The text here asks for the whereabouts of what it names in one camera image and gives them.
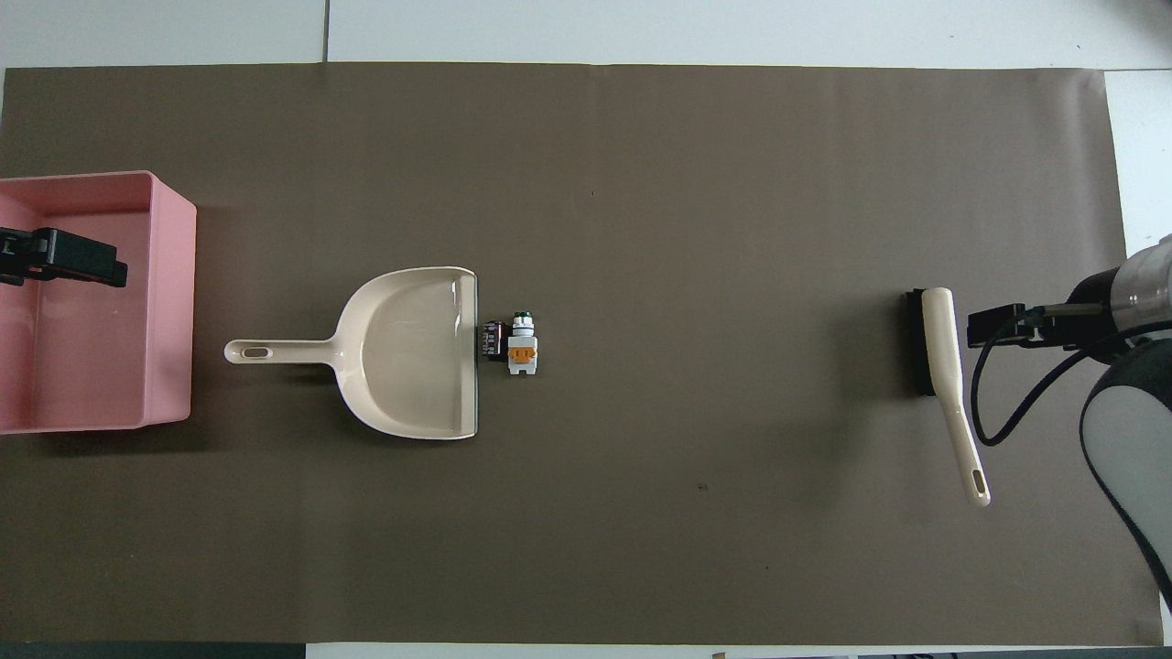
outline brush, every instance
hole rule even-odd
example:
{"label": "brush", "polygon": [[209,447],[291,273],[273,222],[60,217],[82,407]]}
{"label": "brush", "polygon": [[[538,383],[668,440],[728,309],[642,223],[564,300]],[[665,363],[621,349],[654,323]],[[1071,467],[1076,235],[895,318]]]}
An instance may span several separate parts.
{"label": "brush", "polygon": [[921,395],[935,396],[940,401],[965,494],[974,505],[989,505],[993,496],[965,410],[965,381],[952,291],[915,288],[906,294],[906,299],[915,388]]}

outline pink plastic bin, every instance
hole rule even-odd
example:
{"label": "pink plastic bin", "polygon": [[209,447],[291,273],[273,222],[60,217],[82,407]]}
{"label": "pink plastic bin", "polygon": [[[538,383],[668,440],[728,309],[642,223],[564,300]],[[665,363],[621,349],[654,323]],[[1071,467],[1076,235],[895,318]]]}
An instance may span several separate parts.
{"label": "pink plastic bin", "polygon": [[191,414],[196,206],[148,171],[0,179],[0,226],[109,243],[127,287],[0,284],[0,434]]}

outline dustpan handle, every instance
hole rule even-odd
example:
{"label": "dustpan handle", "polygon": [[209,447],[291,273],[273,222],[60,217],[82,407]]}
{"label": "dustpan handle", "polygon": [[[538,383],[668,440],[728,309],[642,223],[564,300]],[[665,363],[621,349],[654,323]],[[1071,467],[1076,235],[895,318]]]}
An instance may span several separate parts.
{"label": "dustpan handle", "polygon": [[339,358],[333,341],[237,339],[224,346],[232,364],[328,364]]}

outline small electronic component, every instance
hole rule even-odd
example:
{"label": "small electronic component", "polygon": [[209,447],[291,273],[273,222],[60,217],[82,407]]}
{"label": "small electronic component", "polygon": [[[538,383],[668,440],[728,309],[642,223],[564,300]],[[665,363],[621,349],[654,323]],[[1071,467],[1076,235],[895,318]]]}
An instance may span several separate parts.
{"label": "small electronic component", "polygon": [[490,320],[481,326],[481,356],[490,361],[505,361],[505,339],[509,330],[499,320]]}
{"label": "small electronic component", "polygon": [[509,374],[537,373],[537,337],[533,335],[533,315],[527,311],[513,314],[512,335],[509,337]]}

